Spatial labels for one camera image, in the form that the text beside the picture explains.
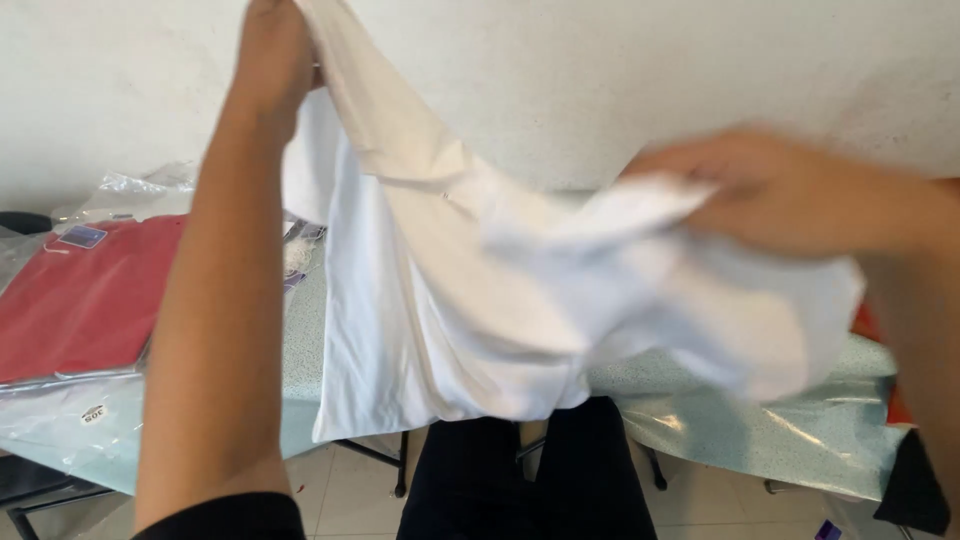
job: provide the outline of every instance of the purple tag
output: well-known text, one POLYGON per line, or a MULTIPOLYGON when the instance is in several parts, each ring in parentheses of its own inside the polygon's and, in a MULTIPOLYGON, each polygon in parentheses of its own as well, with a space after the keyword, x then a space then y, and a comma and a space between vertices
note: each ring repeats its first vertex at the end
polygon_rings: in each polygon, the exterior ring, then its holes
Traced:
POLYGON ((831 523, 830 520, 824 520, 824 524, 820 527, 817 535, 813 537, 813 540, 837 540, 841 534, 843 534, 843 531, 840 528, 831 523))
POLYGON ((99 244, 100 240, 103 240, 105 236, 107 236, 106 231, 92 229, 83 225, 74 225, 69 231, 58 238, 57 241, 72 246, 91 249, 99 244))
POLYGON ((306 278, 306 274, 302 272, 294 272, 290 275, 289 278, 283 280, 283 294, 287 294, 292 291, 297 283, 302 282, 303 278, 306 278))

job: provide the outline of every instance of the table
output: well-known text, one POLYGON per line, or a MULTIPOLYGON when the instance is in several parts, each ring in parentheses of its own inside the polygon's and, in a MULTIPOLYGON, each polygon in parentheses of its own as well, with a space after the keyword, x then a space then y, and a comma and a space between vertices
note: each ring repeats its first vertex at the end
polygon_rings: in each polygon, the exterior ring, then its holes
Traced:
MULTIPOLYGON (((319 446, 310 432, 323 379, 323 246, 291 294, 284 320, 284 457, 319 446)), ((613 396, 628 433, 678 457, 827 491, 878 500, 901 430, 883 426, 886 378, 895 373, 877 344, 851 336, 828 381, 772 405, 740 403, 703 386, 662 352, 589 374, 595 394, 613 396)), ((136 482, 143 380, 65 386, 6 400, 0 448, 82 479, 132 494, 136 482), (95 405, 95 425, 80 415, 95 405)))

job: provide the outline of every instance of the forearm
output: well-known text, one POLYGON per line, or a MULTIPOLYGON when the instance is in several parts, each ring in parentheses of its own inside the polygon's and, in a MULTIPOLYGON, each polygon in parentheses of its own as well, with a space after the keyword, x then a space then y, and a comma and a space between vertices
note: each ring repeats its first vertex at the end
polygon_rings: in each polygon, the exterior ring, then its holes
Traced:
POLYGON ((960 205, 917 213, 917 244, 859 258, 868 302, 897 359, 898 384, 953 515, 960 512, 960 205))
MULTIPOLYGON (((275 131, 228 98, 156 325, 138 495, 199 502, 220 494, 211 489, 235 491, 232 479, 251 467, 279 463, 283 141, 275 131)), ((141 506, 137 521, 151 523, 141 506)))

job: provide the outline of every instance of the tiled floor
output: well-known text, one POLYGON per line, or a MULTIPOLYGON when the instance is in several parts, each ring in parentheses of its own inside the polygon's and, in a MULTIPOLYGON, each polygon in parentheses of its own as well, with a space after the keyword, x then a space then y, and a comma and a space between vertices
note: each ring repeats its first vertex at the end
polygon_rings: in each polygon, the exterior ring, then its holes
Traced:
MULTIPOLYGON (((542 429, 543 425, 525 426, 524 438, 533 438, 542 429)), ((425 430, 412 433, 411 456, 419 456, 425 434, 425 430)), ((810 540, 824 519, 843 530, 841 540, 902 538, 893 526, 871 518, 875 503, 848 503, 813 490, 769 495, 762 479, 668 455, 661 456, 660 464, 669 488, 660 492, 645 458, 634 452, 634 460, 660 540, 810 540)), ((288 460, 287 471, 308 537, 395 537, 404 500, 391 496, 396 484, 393 467, 329 446, 288 460)), ((41 540, 121 540, 130 536, 132 501, 113 495, 48 510, 32 521, 41 540)), ((934 538, 916 532, 914 536, 934 538)), ((0 540, 14 538, 4 516, 0 540)))

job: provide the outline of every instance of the white wall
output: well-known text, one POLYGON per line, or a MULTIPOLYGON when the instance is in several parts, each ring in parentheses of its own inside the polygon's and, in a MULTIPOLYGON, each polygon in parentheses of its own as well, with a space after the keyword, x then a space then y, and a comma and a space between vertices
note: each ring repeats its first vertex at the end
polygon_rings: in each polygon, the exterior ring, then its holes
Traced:
MULTIPOLYGON (((960 174, 955 0, 352 0, 479 154, 600 185, 642 144, 745 119, 960 174)), ((0 209, 203 151, 239 0, 0 0, 0 209)))

